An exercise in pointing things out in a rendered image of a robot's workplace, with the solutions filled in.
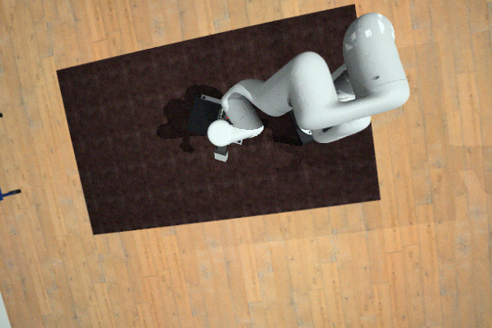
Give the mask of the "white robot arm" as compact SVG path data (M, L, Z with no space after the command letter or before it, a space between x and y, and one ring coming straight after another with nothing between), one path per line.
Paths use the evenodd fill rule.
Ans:
M319 143L357 133L368 127L371 116L402 106L410 91L394 39L389 19L369 12L347 29L345 64L332 75L321 56L306 51L266 82L245 79L232 86L221 100L228 119L208 127L208 139L217 146L215 159L226 162L228 144L262 132L251 103L274 117L293 109L299 128Z

